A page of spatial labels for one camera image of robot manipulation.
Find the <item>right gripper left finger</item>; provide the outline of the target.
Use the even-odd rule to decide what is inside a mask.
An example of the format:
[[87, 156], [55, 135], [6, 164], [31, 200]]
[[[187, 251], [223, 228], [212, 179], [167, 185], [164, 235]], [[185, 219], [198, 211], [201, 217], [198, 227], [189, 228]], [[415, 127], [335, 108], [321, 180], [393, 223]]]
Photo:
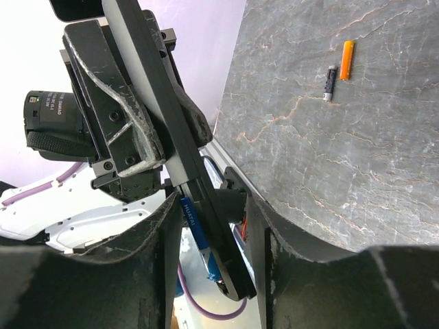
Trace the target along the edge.
[[182, 230], [180, 196], [83, 254], [1, 248], [2, 328], [169, 328]]

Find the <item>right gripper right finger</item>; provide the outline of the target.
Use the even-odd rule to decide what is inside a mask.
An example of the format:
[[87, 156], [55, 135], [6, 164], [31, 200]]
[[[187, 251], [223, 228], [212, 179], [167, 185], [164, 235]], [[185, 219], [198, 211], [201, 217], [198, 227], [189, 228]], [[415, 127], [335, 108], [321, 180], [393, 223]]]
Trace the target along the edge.
[[248, 246], [264, 328], [437, 328], [438, 247], [351, 252], [246, 204]]

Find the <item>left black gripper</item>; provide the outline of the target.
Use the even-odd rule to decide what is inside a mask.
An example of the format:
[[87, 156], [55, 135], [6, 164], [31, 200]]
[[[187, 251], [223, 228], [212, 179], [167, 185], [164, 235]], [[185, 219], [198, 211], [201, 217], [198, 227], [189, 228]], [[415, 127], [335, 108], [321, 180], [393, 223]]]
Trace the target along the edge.
[[62, 41], [95, 159], [113, 164], [96, 176], [93, 188], [125, 203], [156, 194], [172, 153], [166, 123], [180, 116], [180, 105], [197, 147], [213, 140], [203, 112], [171, 82], [162, 59], [167, 50], [151, 11], [116, 10], [107, 25], [69, 24]]

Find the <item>blue AAA battery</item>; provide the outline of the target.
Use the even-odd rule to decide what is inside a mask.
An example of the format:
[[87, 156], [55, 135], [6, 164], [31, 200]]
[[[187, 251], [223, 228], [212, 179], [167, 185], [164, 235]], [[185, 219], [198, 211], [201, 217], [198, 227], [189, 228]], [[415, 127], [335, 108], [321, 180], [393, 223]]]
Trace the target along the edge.
[[202, 262], [206, 268], [207, 278], [213, 282], [221, 281], [221, 272], [211, 251], [210, 244], [205, 237], [204, 230], [202, 229], [198, 214], [192, 204], [192, 201], [188, 197], [183, 197], [180, 199], [180, 204], [189, 229], [195, 240], [195, 244], [197, 245], [201, 255]]

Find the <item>black remote control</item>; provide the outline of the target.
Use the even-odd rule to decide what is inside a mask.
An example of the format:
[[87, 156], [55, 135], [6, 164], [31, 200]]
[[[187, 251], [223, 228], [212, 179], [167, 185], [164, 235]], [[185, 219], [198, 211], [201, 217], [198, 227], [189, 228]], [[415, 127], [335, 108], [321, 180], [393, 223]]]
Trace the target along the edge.
[[151, 31], [137, 1], [103, 1], [102, 7], [132, 86], [158, 130], [171, 181], [192, 201], [228, 297], [253, 298], [253, 281], [189, 129], [178, 85], [166, 70], [161, 33]]

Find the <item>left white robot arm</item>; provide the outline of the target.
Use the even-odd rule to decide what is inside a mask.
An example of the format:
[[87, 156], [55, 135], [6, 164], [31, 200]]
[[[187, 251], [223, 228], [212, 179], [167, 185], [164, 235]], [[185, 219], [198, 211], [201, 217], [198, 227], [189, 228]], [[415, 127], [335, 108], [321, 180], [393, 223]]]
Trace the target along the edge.
[[25, 98], [28, 147], [72, 166], [3, 194], [4, 237], [71, 254], [150, 219], [169, 194], [215, 217], [199, 152], [212, 133], [179, 80], [173, 40], [135, 3], [109, 1], [104, 16], [64, 29], [71, 92]]

